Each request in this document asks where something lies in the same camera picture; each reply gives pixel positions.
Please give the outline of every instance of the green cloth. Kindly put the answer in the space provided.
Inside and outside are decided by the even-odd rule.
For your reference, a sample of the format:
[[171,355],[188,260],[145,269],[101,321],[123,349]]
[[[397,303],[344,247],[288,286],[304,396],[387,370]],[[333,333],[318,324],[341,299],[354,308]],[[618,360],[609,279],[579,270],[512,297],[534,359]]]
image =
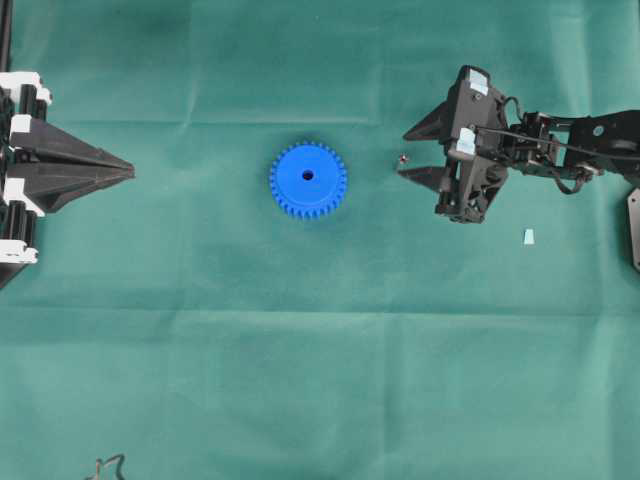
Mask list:
[[[15,3],[49,121],[138,178],[47,217],[0,292],[2,478],[640,475],[629,184],[512,172],[463,226],[393,170],[443,162],[402,134],[463,64],[530,111],[638,108],[637,1]],[[304,139],[349,170],[314,222],[267,181]]]

